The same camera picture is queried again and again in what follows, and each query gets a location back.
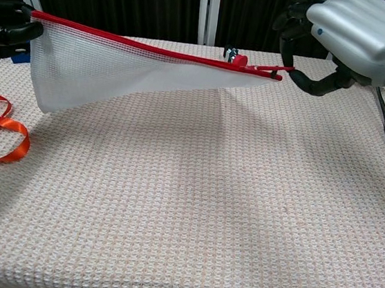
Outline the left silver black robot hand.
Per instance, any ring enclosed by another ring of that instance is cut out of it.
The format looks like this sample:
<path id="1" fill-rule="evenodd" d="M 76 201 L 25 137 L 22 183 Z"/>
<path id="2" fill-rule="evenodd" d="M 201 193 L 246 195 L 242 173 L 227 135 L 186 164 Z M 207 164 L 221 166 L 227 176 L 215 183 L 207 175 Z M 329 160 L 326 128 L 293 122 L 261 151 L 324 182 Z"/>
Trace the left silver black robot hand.
<path id="1" fill-rule="evenodd" d="M 31 21 L 32 6 L 0 0 L 0 59 L 30 52 L 30 41 L 43 34 L 43 25 Z"/>

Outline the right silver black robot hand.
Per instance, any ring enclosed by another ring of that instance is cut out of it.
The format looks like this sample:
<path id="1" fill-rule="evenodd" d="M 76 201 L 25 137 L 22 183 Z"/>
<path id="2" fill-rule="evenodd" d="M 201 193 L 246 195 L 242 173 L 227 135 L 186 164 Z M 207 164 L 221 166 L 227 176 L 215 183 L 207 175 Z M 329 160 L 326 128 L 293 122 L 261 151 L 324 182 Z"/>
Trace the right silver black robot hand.
<path id="1" fill-rule="evenodd" d="M 284 66 L 294 64 L 293 41 L 305 35 L 312 35 L 337 64 L 335 73 L 317 81 L 291 70 L 291 79 L 306 93 L 322 96 L 354 82 L 385 86 L 385 0 L 295 0 L 273 29 L 281 32 Z"/>

